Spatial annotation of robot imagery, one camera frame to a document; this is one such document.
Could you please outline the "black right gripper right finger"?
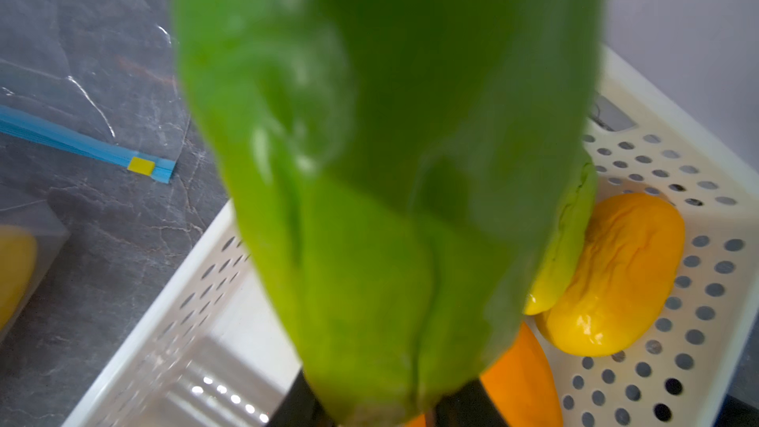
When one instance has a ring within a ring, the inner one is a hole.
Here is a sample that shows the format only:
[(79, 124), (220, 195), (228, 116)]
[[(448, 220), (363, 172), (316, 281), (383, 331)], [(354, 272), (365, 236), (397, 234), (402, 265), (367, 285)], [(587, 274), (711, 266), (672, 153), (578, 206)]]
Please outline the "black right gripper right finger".
[(435, 427), (508, 427), (504, 417), (475, 379), (452, 395), (443, 397), (429, 412), (429, 425)]

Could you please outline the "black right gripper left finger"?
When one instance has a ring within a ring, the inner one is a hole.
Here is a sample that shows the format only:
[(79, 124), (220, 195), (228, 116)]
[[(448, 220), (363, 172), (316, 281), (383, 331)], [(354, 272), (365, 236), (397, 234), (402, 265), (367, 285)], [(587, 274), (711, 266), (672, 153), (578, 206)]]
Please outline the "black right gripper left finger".
[(299, 371), (284, 399), (270, 415), (266, 426), (332, 427), (332, 418), (315, 396), (304, 372)]

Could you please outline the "clear zip-top bag blue zipper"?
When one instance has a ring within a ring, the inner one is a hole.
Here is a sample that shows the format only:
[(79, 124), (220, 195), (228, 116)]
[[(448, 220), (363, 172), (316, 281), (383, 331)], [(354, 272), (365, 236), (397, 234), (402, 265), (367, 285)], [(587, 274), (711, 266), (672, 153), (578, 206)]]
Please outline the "clear zip-top bag blue zipper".
[(1, 188), (1, 337), (69, 239), (69, 231), (44, 199)]

